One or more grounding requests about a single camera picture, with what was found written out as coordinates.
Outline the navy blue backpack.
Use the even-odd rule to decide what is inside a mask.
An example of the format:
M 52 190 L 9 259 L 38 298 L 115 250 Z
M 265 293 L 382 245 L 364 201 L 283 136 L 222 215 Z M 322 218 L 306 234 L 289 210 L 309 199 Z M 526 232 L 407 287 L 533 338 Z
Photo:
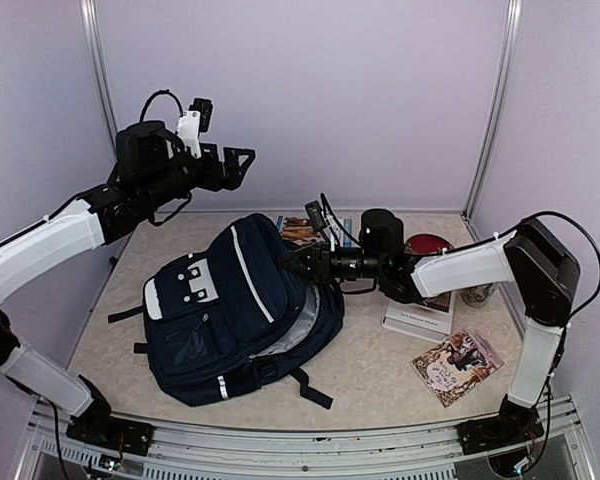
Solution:
M 232 222 L 201 252 L 176 258 L 143 286 L 141 305 L 111 314 L 142 315 L 146 355 L 159 388 L 190 407 L 254 392 L 286 376 L 301 397 L 329 409 L 303 365 L 341 331 L 344 298 L 331 281 L 317 285 L 282 269 L 297 245 L 274 222 L 251 214 Z

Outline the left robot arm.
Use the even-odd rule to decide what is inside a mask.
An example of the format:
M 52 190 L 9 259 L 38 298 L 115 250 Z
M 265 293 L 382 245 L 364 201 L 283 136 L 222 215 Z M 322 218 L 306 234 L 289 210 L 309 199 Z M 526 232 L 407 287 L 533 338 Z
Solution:
M 99 389 L 36 351 L 11 329 L 2 304 L 15 292 L 66 261 L 108 246 L 149 222 L 195 189 L 239 188 L 256 158 L 250 148 L 202 143 L 201 127 L 167 129 L 140 121 L 116 135 L 116 162 L 108 179 L 70 197 L 55 212 L 0 242 L 0 375 L 22 391 L 46 399 L 70 418 L 68 432 L 88 443 L 119 440 L 120 424 Z

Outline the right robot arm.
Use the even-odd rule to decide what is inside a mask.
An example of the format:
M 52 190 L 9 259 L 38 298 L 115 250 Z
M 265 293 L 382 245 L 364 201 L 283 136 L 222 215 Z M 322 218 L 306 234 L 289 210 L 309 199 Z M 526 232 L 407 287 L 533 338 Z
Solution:
M 283 256 L 279 265 L 315 284 L 371 279 L 387 298 L 402 304 L 495 286 L 521 347 L 498 413 L 457 427 L 463 453 L 483 453 L 547 439 L 550 433 L 551 421 L 540 418 L 537 404 L 551 392 L 570 322 L 581 309 L 573 304 L 579 263 L 542 223 L 545 215 L 536 212 L 470 245 L 409 253 L 403 222 L 386 209 L 370 209 L 362 213 L 351 246 L 307 245 Z

